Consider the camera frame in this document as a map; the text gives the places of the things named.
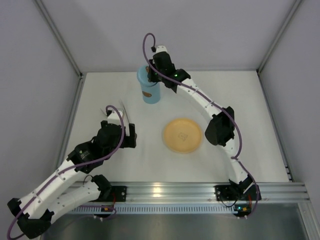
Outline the light blue lid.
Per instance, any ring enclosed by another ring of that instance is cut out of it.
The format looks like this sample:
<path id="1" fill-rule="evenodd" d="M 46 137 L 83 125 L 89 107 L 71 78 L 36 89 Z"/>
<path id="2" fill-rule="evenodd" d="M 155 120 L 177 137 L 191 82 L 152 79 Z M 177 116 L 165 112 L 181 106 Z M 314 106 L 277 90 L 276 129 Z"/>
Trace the light blue lid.
<path id="1" fill-rule="evenodd" d="M 147 68 L 148 68 L 147 65 L 143 65 L 137 70 L 137 73 L 136 73 L 137 80 L 143 87 L 152 87 L 156 83 L 149 81 Z"/>

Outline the metal tongs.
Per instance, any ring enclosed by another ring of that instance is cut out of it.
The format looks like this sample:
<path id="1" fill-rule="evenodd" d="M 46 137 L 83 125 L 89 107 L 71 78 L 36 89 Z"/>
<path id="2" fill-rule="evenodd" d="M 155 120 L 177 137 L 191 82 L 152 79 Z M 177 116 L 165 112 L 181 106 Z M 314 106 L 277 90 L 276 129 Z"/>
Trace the metal tongs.
<path id="1" fill-rule="evenodd" d="M 128 112 L 127 112 L 125 105 L 121 99 L 118 101 L 118 103 L 119 104 L 117 107 L 114 107 L 114 108 L 112 108 L 112 107 L 106 108 L 105 107 L 104 109 L 100 108 L 100 111 L 102 112 L 102 114 L 105 116 L 105 119 L 107 120 L 107 113 L 106 113 L 107 110 L 115 110 L 117 112 L 118 116 L 120 117 L 118 109 L 122 109 L 123 110 L 123 120 L 124 120 L 123 123 L 125 126 L 127 126 L 130 123 L 130 118 L 128 116 Z"/>

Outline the light blue cylindrical container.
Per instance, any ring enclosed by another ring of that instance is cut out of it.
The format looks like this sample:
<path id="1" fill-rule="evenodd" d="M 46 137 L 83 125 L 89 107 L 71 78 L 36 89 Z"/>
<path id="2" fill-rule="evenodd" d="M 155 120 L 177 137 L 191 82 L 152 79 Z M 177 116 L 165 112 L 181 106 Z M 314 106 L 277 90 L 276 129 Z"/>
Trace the light blue cylindrical container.
<path id="1" fill-rule="evenodd" d="M 142 99 L 145 103 L 153 105 L 160 101 L 161 92 L 160 85 L 154 83 L 153 85 L 144 85 L 141 84 Z"/>

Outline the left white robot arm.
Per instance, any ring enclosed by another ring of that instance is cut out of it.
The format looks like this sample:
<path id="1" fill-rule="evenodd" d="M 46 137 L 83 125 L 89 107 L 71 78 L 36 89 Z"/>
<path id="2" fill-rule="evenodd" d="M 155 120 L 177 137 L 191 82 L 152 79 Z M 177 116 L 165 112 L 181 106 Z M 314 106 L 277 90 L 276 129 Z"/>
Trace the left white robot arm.
<path id="1" fill-rule="evenodd" d="M 78 144 L 60 167 L 40 186 L 22 198 L 12 198 L 7 206 L 14 222 L 29 239 L 37 238 L 69 211 L 91 201 L 105 202 L 112 193 L 112 185 L 102 174 L 76 190 L 64 193 L 73 183 L 100 167 L 118 149 L 137 146 L 136 126 L 101 122 L 101 128 L 90 141 Z"/>

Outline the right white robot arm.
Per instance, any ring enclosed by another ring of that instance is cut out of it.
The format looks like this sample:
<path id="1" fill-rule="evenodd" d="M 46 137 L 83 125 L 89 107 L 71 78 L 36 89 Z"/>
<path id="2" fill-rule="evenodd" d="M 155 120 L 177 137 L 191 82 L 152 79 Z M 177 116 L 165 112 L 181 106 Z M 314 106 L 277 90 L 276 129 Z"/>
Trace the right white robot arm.
<path id="1" fill-rule="evenodd" d="M 233 108 L 220 106 L 202 92 L 188 72 L 175 67 L 165 46 L 153 47 L 152 52 L 148 80 L 164 83 L 166 88 L 188 100 L 207 121 L 205 138 L 225 153 L 229 192 L 239 200 L 243 197 L 259 200 L 258 184 L 239 159 L 243 141 Z"/>

